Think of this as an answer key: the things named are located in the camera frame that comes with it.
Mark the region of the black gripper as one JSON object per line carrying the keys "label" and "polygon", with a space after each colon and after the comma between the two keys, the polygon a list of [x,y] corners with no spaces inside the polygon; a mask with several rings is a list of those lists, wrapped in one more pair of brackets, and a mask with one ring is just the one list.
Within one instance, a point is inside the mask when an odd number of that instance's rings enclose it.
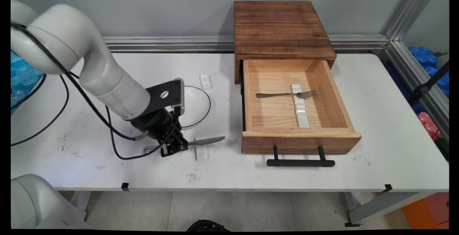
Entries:
{"label": "black gripper", "polygon": [[148,137],[166,144],[161,147],[161,157],[188,150],[188,141],[181,133],[179,113],[176,110],[167,111],[163,108],[144,116],[138,116],[130,123],[142,132],[148,131]]}

